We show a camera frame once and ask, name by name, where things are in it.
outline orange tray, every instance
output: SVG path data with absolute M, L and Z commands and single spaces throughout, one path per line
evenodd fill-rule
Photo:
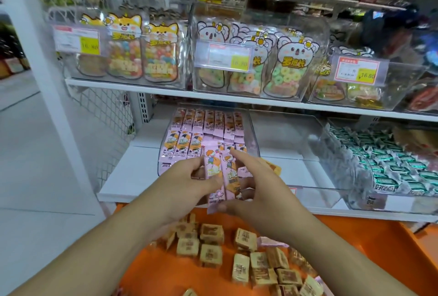
M 182 296 L 193 288 L 198 296 L 268 296 L 266 290 L 238 286 L 231 282 L 231 270 L 236 251 L 233 235 L 237 228 L 255 230 L 242 220 L 225 214 L 207 215 L 207 210 L 195 208 L 196 221 L 222 225 L 225 245 L 220 269 L 203 268 L 196 261 L 176 256 L 176 242 L 169 251 L 150 246 L 143 249 L 123 276 L 120 286 L 129 296 Z M 419 296 L 436 292 L 438 267 L 424 252 L 412 232 L 397 221 L 354 217 L 317 216 L 370 260 L 404 283 Z

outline hand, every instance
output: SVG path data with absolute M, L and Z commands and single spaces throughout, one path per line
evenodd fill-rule
M 243 198 L 253 200 L 227 200 L 218 210 L 242 218 L 262 236 L 290 244 L 293 222 L 310 212 L 265 161 L 235 149 L 231 154 L 253 175 L 242 179 L 240 186 Z
M 152 206 L 150 212 L 157 218 L 157 227 L 178 221 L 203 196 L 221 188 L 221 176 L 206 180 L 191 178 L 193 172 L 199 172 L 202 163 L 202 157 L 178 161 L 139 196 L 139 200 L 146 200 Z

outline white metal post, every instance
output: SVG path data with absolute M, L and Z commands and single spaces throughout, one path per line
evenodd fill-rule
M 40 1 L 3 1 L 8 8 L 8 14 L 30 62 L 33 75 L 73 167 L 79 186 L 83 193 L 96 198 L 90 174 L 85 167 L 67 116 L 67 109 L 72 111 L 74 102 L 68 97 L 55 53 L 51 27 L 44 21 Z M 96 215 L 104 217 L 97 199 L 93 211 Z

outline snack bag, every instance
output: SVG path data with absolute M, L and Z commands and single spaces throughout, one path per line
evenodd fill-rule
M 227 43 L 230 38 L 230 23 L 225 19 L 202 17 L 197 22 L 198 37 L 201 40 Z M 201 81 L 213 88 L 225 86 L 225 71 L 212 68 L 196 68 Z
M 148 19 L 137 9 L 121 6 L 108 13 L 105 25 L 112 40 L 109 42 L 108 73 L 114 77 L 138 79 L 142 76 L 140 35 Z
M 87 9 L 79 22 L 83 25 L 105 26 L 104 14 L 97 9 Z M 99 55 L 77 54 L 77 69 L 86 76 L 103 77 L 107 74 L 107 58 Z
M 150 22 L 145 37 L 141 39 L 143 71 L 153 83 L 178 80 L 178 59 L 184 30 L 179 21 Z
M 232 44 L 244 44 L 254 47 L 253 67 L 251 72 L 230 72 L 228 92 L 248 92 L 259 95 L 261 78 L 266 60 L 276 43 L 273 28 L 256 27 L 242 23 L 233 23 L 233 33 L 237 35 L 230 39 Z
M 319 50 L 319 44 L 295 29 L 282 32 L 277 40 L 277 60 L 263 91 L 272 97 L 297 95 L 300 80 Z

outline snack wrapper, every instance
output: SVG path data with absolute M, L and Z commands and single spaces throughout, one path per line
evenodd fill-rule
M 220 150 L 217 145 L 206 146 L 204 151 L 205 179 L 214 177 L 218 174 L 222 177 Z M 217 211 L 217 205 L 224 200 L 225 188 L 222 186 L 219 190 L 209 195 L 207 214 L 215 213 Z
M 173 155 L 174 161 L 187 159 L 187 154 L 190 146 L 191 133 L 187 131 L 181 131 L 180 137 L 178 138 L 178 144 L 175 149 L 175 154 Z
M 225 113 L 225 133 L 223 135 L 224 139 L 232 140 L 234 142 L 234 117 L 232 113 Z
M 187 109 L 184 115 L 183 126 L 181 127 L 182 131 L 192 132 L 195 112 L 194 109 Z
M 216 137 L 220 137 L 223 139 L 223 130 L 224 130 L 224 115 L 220 110 L 215 111 L 215 129 L 213 131 L 213 135 Z
M 204 133 L 213 135 L 215 129 L 215 112 L 213 110 L 205 111 Z
M 243 137 L 244 123 L 243 123 L 242 113 L 240 113 L 239 111 L 235 111 L 233 112 L 233 116 L 234 116 L 234 130 L 235 130 L 234 134 L 236 136 Z
M 202 133 L 194 133 L 190 141 L 187 157 L 200 157 L 202 152 Z
M 205 110 L 196 109 L 196 112 L 194 114 L 193 129 L 192 129 L 194 133 L 204 132 L 204 118 L 205 118 Z
M 172 125 L 170 126 L 171 130 L 180 131 L 181 126 L 183 125 L 183 119 L 186 114 L 185 108 L 177 108 L 172 118 Z
M 180 136 L 179 131 L 170 130 L 167 134 L 166 141 L 161 148 L 159 162 L 172 162 L 173 154 L 175 153 L 175 149 L 177 146 L 178 138 Z
M 221 157 L 221 166 L 225 189 L 234 196 L 239 194 L 240 183 L 237 175 L 236 159 L 229 152 L 224 151 Z

